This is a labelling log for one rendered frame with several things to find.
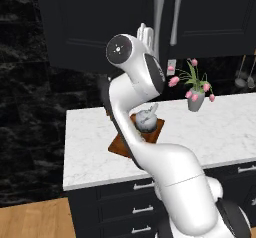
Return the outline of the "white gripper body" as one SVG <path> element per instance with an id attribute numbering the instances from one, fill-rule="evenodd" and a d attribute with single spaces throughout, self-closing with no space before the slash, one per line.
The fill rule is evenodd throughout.
<path id="1" fill-rule="evenodd" d="M 137 29 L 137 48 L 140 53 L 153 54 L 154 30 L 144 23 Z"/>

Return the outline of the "large black cabinet door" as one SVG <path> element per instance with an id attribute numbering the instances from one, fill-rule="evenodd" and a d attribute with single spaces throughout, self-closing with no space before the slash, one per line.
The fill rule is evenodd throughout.
<path id="1" fill-rule="evenodd" d="M 106 58 L 117 34 L 135 36 L 153 25 L 153 0 L 38 0 L 52 67 L 83 73 L 120 70 Z"/>

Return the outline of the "grey kettle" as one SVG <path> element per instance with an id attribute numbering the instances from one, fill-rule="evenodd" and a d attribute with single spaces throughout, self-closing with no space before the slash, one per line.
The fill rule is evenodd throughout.
<path id="1" fill-rule="evenodd" d="M 147 110 L 139 111 L 135 116 L 135 126 L 143 133 L 151 133 L 157 128 L 157 116 L 155 114 L 158 104 L 155 103 Z"/>

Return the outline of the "brown wooden tray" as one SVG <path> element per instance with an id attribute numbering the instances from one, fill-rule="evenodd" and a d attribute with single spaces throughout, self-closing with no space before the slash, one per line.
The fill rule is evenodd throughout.
<path id="1" fill-rule="evenodd" d="M 157 119 L 156 129 L 151 133 L 142 133 L 142 137 L 149 143 L 156 143 L 164 126 L 164 123 L 165 121 L 163 119 Z M 128 149 L 122 141 L 120 134 L 116 135 L 116 137 L 108 147 L 108 151 L 124 157 L 129 157 Z"/>

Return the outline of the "grey vase with pink flowers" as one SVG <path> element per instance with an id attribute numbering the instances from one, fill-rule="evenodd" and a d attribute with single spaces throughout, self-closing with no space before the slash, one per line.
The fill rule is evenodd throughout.
<path id="1" fill-rule="evenodd" d="M 179 69 L 179 75 L 172 77 L 168 82 L 168 86 L 174 87 L 180 81 L 183 81 L 185 85 L 190 85 L 191 88 L 185 93 L 188 110 L 198 112 L 204 102 L 205 94 L 209 93 L 209 100 L 211 102 L 215 100 L 215 95 L 212 85 L 208 81 L 207 74 L 204 73 L 202 76 L 199 76 L 198 60 L 188 58 L 187 64 L 189 71 Z"/>

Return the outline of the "grey hanging ladle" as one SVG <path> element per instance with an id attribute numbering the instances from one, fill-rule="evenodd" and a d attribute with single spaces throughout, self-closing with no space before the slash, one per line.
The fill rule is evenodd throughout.
<path id="1" fill-rule="evenodd" d="M 242 62 L 241 62 L 242 65 L 244 64 L 245 59 L 246 59 L 246 56 L 243 56 L 243 59 L 242 59 Z M 242 65 L 240 66 L 240 69 L 239 69 L 239 72 L 238 72 L 239 75 L 241 74 L 241 71 L 242 71 L 242 68 L 243 68 Z M 246 82 L 239 75 L 235 79 L 235 85 L 239 88 L 243 88 L 246 85 Z"/>

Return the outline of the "grey hanging spatula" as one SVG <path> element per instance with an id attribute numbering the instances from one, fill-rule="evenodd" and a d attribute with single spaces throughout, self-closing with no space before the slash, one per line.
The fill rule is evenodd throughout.
<path id="1" fill-rule="evenodd" d="M 249 76 L 247 78 L 247 86 L 250 89 L 253 89 L 255 87 L 255 82 L 254 82 L 254 79 L 252 78 L 252 72 L 254 71 L 255 65 L 256 65 L 256 55 L 254 56 L 253 65 L 252 65 L 250 74 L 249 74 Z"/>

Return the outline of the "black drawer front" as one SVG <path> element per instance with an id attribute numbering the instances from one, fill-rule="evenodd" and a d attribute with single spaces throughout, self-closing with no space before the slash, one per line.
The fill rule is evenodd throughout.
<path id="1" fill-rule="evenodd" d="M 209 177 L 216 178 L 219 181 L 224 181 L 224 180 L 243 177 L 243 176 L 255 175 L 256 171 L 249 171 L 249 172 L 243 172 L 243 173 L 237 172 L 238 167 L 248 168 L 248 167 L 251 167 L 252 165 L 256 166 L 256 161 L 226 165 L 226 166 L 220 166 L 220 167 L 214 167 L 214 168 L 207 168 L 204 170 L 204 172 Z"/>
<path id="2" fill-rule="evenodd" d="M 251 226 L 256 227 L 256 205 L 251 205 L 252 199 L 256 198 L 256 179 L 229 180 L 223 184 L 223 190 L 223 198 L 238 204 L 246 213 Z"/>
<path id="3" fill-rule="evenodd" d="M 149 205 L 154 207 L 153 211 L 143 212 L 139 214 L 132 214 L 132 210 L 147 208 Z M 114 200 L 108 200 L 99 206 L 101 220 L 103 222 L 110 222 L 112 220 L 119 220 L 128 217 L 137 217 L 142 215 L 154 214 L 161 207 L 162 202 L 154 196 L 138 196 L 138 197 L 124 197 Z"/>
<path id="4" fill-rule="evenodd" d="M 133 228 L 142 229 L 147 225 L 152 228 L 151 231 L 131 234 Z M 102 238 L 155 238 L 157 231 L 157 223 L 152 219 L 118 221 L 103 227 Z"/>
<path id="5" fill-rule="evenodd" d="M 97 187 L 97 198 L 99 200 L 107 200 L 114 197 L 124 195 L 134 195 L 139 192 L 152 192 L 154 188 L 133 190 L 134 184 L 149 184 L 153 181 L 152 178 L 132 180 L 121 183 L 108 184 Z"/>

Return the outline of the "white wall socket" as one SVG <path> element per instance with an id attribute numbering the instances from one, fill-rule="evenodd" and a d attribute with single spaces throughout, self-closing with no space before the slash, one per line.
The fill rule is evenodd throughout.
<path id="1" fill-rule="evenodd" d="M 176 60 L 171 59 L 167 62 L 167 75 L 173 76 L 175 74 Z"/>

